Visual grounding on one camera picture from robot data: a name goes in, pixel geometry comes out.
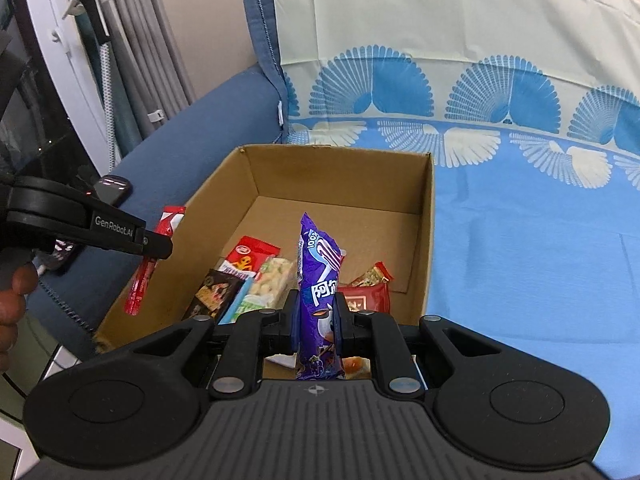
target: screw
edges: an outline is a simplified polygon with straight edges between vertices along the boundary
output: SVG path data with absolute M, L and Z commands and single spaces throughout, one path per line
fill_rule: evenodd
M 220 377 L 213 381 L 213 389 L 221 394 L 234 394 L 244 388 L 244 381 L 238 377 Z
M 389 381 L 389 389 L 397 394 L 413 394 L 420 389 L 420 381 L 411 377 L 396 377 Z

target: purple candy bar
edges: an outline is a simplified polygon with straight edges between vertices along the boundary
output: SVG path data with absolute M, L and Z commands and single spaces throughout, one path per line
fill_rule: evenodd
M 300 223 L 300 349 L 296 378 L 342 378 L 344 370 L 340 358 L 335 355 L 332 323 L 332 305 L 342 263 L 340 249 L 331 237 L 318 230 L 306 213 Z

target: snack package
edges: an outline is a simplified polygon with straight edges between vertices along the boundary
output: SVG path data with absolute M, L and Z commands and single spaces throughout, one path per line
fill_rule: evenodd
M 236 311 L 231 322 L 245 312 L 261 308 L 276 308 L 287 283 L 290 281 L 293 263 L 286 258 L 268 258 L 260 267 L 258 276 Z
M 366 357 L 345 357 L 342 360 L 345 379 L 369 379 L 371 377 L 371 361 Z
M 242 287 L 243 280 L 226 272 L 209 269 L 183 319 L 206 314 L 219 319 Z
M 225 261 L 220 264 L 218 270 L 246 280 L 255 277 L 267 258 L 278 256 L 278 254 L 280 254 L 280 248 L 250 236 L 243 236 L 226 256 Z
M 173 236 L 174 230 L 178 227 L 178 224 L 184 217 L 186 208 L 184 206 L 165 206 L 162 210 L 162 216 L 156 226 L 156 233 L 166 236 Z M 127 301 L 124 304 L 124 312 L 130 316 L 137 316 L 140 312 L 140 304 L 142 304 L 142 298 L 146 293 L 146 286 L 151 279 L 151 275 L 156 269 L 156 263 L 158 261 L 152 258 L 143 258 L 142 263 L 136 271 L 136 277 L 131 285 L 131 290 L 127 296 Z
M 388 282 L 371 286 L 339 286 L 338 292 L 344 294 L 347 306 L 352 312 L 375 310 L 388 314 L 391 309 Z
M 218 324 L 226 325 L 228 323 L 235 323 L 236 322 L 233 319 L 234 314 L 236 313 L 236 311 L 240 307 L 240 304 L 242 303 L 242 300 L 244 300 L 244 297 L 247 295 L 247 293 L 249 292 L 249 289 L 252 287 L 253 284 L 254 284 L 254 279 L 253 278 L 247 278 L 246 280 L 244 280 L 244 285 L 242 285 L 242 287 L 240 287 L 240 290 L 236 294 L 236 297 L 232 301 L 231 305 L 229 305 L 229 308 L 223 314 L 222 318 L 218 321 Z
M 296 378 L 343 378 L 342 363 L 335 355 L 332 310 L 342 255 L 335 241 L 318 230 L 306 213 L 300 223 L 300 349 Z
M 349 286 L 371 286 L 378 283 L 391 282 L 393 276 L 389 274 L 382 262 L 376 262 L 367 272 L 356 278 Z

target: white wall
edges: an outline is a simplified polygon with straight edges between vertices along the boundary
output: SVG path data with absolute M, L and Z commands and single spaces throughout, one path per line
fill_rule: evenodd
M 255 63 L 242 0 L 163 0 L 198 97 Z

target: human hand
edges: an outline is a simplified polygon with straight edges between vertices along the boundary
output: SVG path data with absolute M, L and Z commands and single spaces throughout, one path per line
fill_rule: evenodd
M 33 264 L 26 264 L 14 272 L 12 288 L 0 292 L 0 372 L 9 369 L 9 350 L 18 339 L 16 323 L 24 316 L 24 295 L 38 285 L 38 273 Z

